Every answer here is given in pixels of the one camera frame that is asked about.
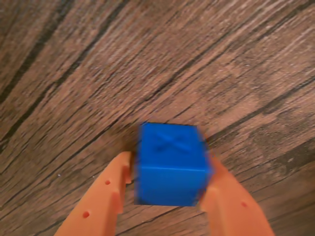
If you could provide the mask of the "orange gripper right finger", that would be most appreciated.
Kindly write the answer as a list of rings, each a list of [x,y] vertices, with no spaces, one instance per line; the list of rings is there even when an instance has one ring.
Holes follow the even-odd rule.
[[[212,236],[273,236],[268,220],[255,199],[215,157],[213,175],[200,201]]]

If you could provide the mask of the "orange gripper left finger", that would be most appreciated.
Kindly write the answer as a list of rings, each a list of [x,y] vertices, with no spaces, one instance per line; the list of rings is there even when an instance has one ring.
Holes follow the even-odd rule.
[[[93,182],[56,231],[56,236],[113,236],[131,183],[129,151],[117,155]]]

